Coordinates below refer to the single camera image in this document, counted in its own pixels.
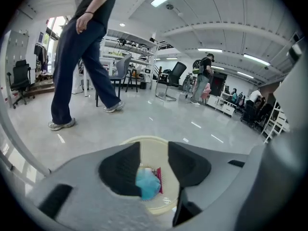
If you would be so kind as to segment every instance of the hand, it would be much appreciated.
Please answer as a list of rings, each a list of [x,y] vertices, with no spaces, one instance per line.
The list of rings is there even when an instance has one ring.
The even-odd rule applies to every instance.
[[[80,16],[76,22],[76,32],[77,34],[82,33],[84,30],[87,30],[87,24],[90,19],[92,19],[93,14],[91,13],[84,13]]]

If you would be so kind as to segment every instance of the office chair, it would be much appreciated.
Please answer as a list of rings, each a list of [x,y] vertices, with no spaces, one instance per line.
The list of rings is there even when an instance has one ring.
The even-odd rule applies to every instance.
[[[26,60],[16,62],[15,67],[13,68],[13,75],[14,75],[14,82],[11,83],[11,73],[8,72],[7,76],[9,77],[9,84],[11,90],[18,91],[20,97],[13,103],[13,108],[16,109],[16,104],[22,99],[27,104],[24,91],[26,91],[27,87],[30,86],[31,79],[30,79],[30,70],[29,64],[26,63]]]
[[[126,73],[128,72],[129,63],[131,60],[131,54],[126,55],[120,61],[116,63],[117,75],[110,76],[110,80],[114,82],[114,88],[116,89],[116,81],[119,81],[119,90],[118,90],[118,97],[120,97],[121,92],[121,82],[126,77]],[[96,107],[98,107],[98,93],[95,91],[95,101]]]
[[[179,79],[181,75],[184,73],[184,71],[186,70],[186,68],[187,68],[186,65],[184,65],[183,63],[177,62],[177,64],[174,66],[173,70],[170,73],[160,73],[158,75],[158,81],[157,81],[157,85],[155,89],[155,96],[165,101],[175,101],[176,98],[167,95],[167,90],[168,90],[168,87],[171,87],[171,86],[178,87],[179,86]],[[160,80],[161,76],[166,76],[167,80],[166,81]],[[165,93],[163,93],[163,96],[157,93],[157,87],[159,83],[167,86]]]

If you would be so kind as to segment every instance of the navy trousers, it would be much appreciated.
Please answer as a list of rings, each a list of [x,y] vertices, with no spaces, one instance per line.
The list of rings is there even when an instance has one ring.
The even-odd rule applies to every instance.
[[[71,20],[63,29],[58,42],[53,73],[54,97],[51,104],[52,121],[61,125],[72,119],[68,104],[71,100],[73,71],[82,58],[101,101],[107,108],[121,100],[111,84],[108,72],[100,63],[100,42],[106,28],[99,22],[90,20],[87,30],[76,32],[76,20]]]

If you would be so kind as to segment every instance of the cream trash can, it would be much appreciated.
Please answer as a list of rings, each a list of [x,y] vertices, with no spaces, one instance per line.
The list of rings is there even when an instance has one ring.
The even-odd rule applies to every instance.
[[[180,184],[168,163],[168,141],[156,136],[137,136],[121,144],[140,142],[141,167],[161,168],[163,194],[142,202],[153,215],[162,215],[177,206]]]

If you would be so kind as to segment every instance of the smoke detector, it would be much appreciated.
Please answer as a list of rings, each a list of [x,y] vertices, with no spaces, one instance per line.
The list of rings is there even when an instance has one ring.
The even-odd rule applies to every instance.
[[[167,4],[167,5],[166,5],[166,8],[167,8],[168,10],[173,10],[174,7],[173,7],[172,4]]]

